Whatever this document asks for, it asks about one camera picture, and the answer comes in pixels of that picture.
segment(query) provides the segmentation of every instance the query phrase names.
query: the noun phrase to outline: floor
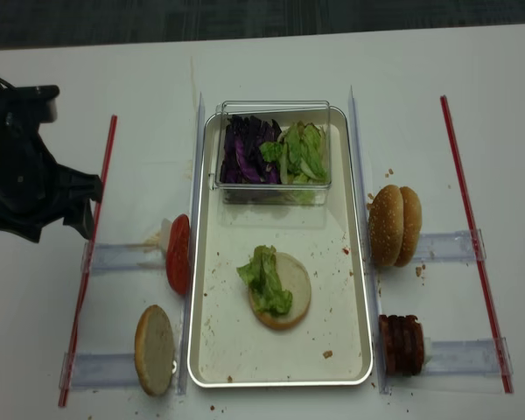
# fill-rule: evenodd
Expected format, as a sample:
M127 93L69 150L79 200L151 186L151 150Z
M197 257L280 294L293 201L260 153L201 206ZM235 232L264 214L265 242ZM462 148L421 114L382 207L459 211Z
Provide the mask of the floor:
M0 48L525 23L525 0L0 0Z

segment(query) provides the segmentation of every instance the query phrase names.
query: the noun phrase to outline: stacked patties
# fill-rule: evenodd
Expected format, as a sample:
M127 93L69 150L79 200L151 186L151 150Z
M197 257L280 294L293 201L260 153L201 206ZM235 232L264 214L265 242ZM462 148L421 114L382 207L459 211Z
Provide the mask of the stacked patties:
M387 375L418 375L424 364L424 333L417 317L379 316Z
M387 185L371 204L368 225L375 264L403 267L417 249L422 228L420 199L407 186Z

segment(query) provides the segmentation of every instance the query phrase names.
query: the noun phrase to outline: sesame seed bun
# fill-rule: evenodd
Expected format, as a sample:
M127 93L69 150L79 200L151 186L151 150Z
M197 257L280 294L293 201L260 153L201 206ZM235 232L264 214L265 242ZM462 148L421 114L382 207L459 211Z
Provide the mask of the sesame seed bun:
M172 325L164 310L154 304L140 317L134 338L134 364L149 396L161 396L169 388L174 353Z
M404 267L410 263L417 250L420 229L422 228L422 205L417 194L407 186L401 187L404 231L402 233L401 252L396 259L395 266Z
M403 195L396 185L387 185L375 196L369 209L369 239L374 262L394 265L403 245Z
M257 311L251 289L248 291L248 302L259 321L269 328L285 330L296 326L305 317L312 300L312 284L304 265L284 252L276 252L276 272L282 288L292 294L290 311L275 317L268 312Z

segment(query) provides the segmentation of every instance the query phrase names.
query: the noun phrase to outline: red stick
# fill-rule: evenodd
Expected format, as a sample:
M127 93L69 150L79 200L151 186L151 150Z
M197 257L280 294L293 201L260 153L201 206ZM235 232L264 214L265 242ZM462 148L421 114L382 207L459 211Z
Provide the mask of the red stick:
M451 153L453 154L453 161L455 162L455 169L457 170L458 186L461 189L461 196L463 197L463 204L465 205L466 221L469 225L469 230L472 232L472 244L474 246L474 252L477 256L476 265L479 269L480 284L482 285L482 292L484 293L484 301L486 303L486 309L488 310L488 318L490 320L490 329L492 330L492 337L495 340L501 338L500 326L498 324L498 317L496 316L496 308L494 307L494 301L492 299L492 292L490 291L490 283L488 282L488 273L484 260L480 259L480 247L479 238L476 235L477 228L476 222L474 221L473 205L469 197L469 192L466 188L465 171L461 163L461 156L459 155L459 147L457 146L457 137L455 136L455 130L453 128L452 114L449 110L449 103L447 97L442 96L439 98L441 101L441 108L444 111L445 127L447 128L447 135L449 136L449 144L451 146ZM513 394L514 387L511 382L511 376L508 374L509 366L507 359L503 356L501 349L497 346L498 359L500 361L500 369L504 373L501 375L501 381L504 385L504 391L506 394Z
M103 156L103 168L101 169L101 181L103 181L103 192L105 193L105 186L107 185L107 174L109 173L109 163L111 161L111 152L113 151L113 143L115 142L116 131L116 115L111 116L111 124L108 128L107 145L105 146L105 155ZM95 203L94 210L94 232L86 249L86 262L84 270L81 273L80 292L78 293L78 300L76 301L76 313L73 316L72 335L70 336L70 345L68 346L68 366L62 389L60 390L59 407L67 406L68 390L70 380L72 378L72 365L74 362L74 355L76 354L76 346L78 344L78 319L80 318L81 307L86 296L86 289L88 288L89 280L89 264L91 263L91 256L94 254L95 237L97 236L97 228L99 226L99 216L102 212L102 203Z

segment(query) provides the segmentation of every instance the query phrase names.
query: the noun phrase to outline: clear plastic container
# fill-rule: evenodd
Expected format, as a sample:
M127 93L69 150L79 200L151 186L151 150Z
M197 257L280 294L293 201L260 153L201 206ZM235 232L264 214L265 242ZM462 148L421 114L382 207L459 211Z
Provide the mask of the clear plastic container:
M319 206L326 203L331 187L330 105L327 101L226 101L217 108L220 116L220 135L217 146L216 179L214 186L224 191L228 204L285 204ZM272 125L276 121L282 132L292 124L312 123L325 133L322 165L327 173L324 181L311 184L230 184L223 182L222 163L225 158L226 127L232 116L255 116Z

